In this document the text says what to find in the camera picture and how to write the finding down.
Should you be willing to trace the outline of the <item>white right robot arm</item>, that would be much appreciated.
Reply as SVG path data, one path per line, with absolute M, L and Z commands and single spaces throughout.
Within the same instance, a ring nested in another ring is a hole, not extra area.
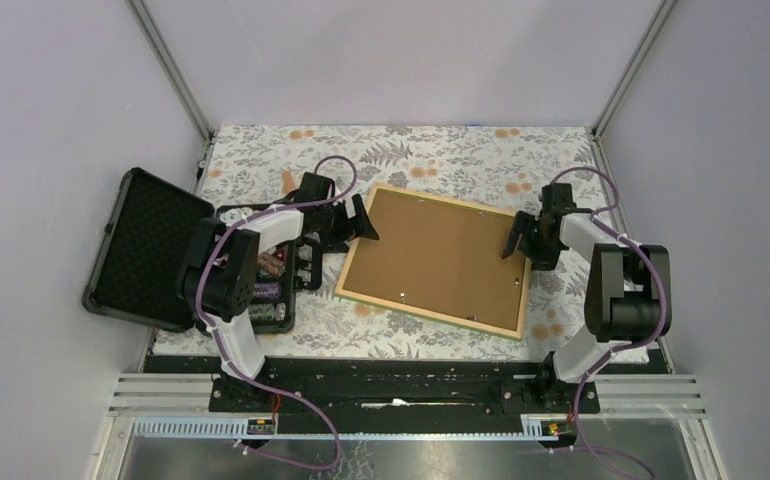
M 590 265 L 584 325 L 545 357 L 522 393 L 526 405 L 549 412 L 580 401 L 613 355 L 649 345 L 671 324 L 667 249 L 616 232 L 575 203 L 570 184 L 553 182 L 542 188 L 537 214 L 516 213 L 502 256 L 520 253 L 533 270 L 551 271 L 567 250 Z

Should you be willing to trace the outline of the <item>floral patterned tablecloth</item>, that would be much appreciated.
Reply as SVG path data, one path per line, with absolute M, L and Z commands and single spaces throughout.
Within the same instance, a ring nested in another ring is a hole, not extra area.
M 226 125 L 200 194 L 229 206 L 225 220 L 233 222 L 239 205 L 284 195 L 283 171 L 300 178 L 313 167 L 361 195 L 388 184 L 512 211 L 537 211 L 541 188 L 555 177 L 572 185 L 581 207 L 599 209 L 612 198 L 582 127 Z M 588 265 L 574 251 L 531 277 L 520 340 L 339 298 L 343 264 L 340 255 L 325 259 L 322 287 L 297 297 L 294 327 L 259 337 L 265 354 L 539 361 L 583 323 Z

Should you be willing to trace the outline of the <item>black poker chip case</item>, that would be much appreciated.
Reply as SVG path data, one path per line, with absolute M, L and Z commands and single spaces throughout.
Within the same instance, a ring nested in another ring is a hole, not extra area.
M 84 308 L 172 333 L 205 331 L 177 287 L 195 225 L 203 218 L 217 218 L 209 202 L 141 168 L 127 171 L 84 289 Z M 303 288 L 301 245 L 296 240 L 270 250 L 281 264 L 277 278 L 258 261 L 262 269 L 248 308 L 255 332 L 285 333 L 294 327 L 296 295 Z

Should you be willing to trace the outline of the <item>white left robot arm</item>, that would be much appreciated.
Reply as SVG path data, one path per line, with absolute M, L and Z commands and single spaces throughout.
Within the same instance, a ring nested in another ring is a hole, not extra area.
M 256 295 L 259 256 L 282 244 L 315 234 L 323 247 L 356 238 L 379 238 L 358 193 L 344 197 L 335 181 L 312 172 L 300 187 L 228 225 L 203 218 L 195 225 L 177 287 L 199 323 L 214 339 L 221 370 L 237 378 L 233 398 L 249 411 L 270 401 L 271 385 L 260 377 L 265 355 L 256 340 L 248 308 Z

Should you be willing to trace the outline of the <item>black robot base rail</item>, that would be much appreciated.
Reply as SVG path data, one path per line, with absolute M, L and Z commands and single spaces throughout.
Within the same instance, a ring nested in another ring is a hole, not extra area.
M 558 412 L 525 404 L 522 393 L 538 362 L 269 358 L 257 376 L 262 391 L 222 372 L 216 357 L 151 356 L 150 374 L 206 374 L 212 413 L 256 414 L 257 432 L 324 434 L 508 434 L 527 414 L 597 414 L 593 384 Z

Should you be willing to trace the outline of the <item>tan wooden block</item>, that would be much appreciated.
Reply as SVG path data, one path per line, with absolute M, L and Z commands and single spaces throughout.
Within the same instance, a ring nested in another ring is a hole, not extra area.
M 281 174 L 283 191 L 289 194 L 297 189 L 297 184 L 293 174 L 290 171 L 283 171 Z

